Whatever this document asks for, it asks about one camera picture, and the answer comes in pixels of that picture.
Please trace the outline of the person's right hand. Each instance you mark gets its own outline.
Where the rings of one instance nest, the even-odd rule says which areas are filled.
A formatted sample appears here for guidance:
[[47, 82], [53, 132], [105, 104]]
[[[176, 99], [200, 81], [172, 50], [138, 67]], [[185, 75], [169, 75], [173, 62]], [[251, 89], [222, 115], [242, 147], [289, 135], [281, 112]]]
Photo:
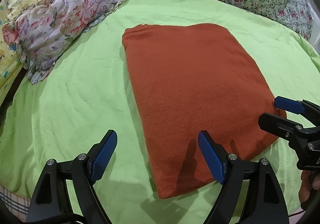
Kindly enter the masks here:
[[309, 196], [311, 189], [319, 190], [320, 188], [320, 176], [317, 175], [313, 181], [310, 181], [311, 171], [302, 171], [301, 174], [301, 186], [298, 193], [300, 203], [305, 202]]

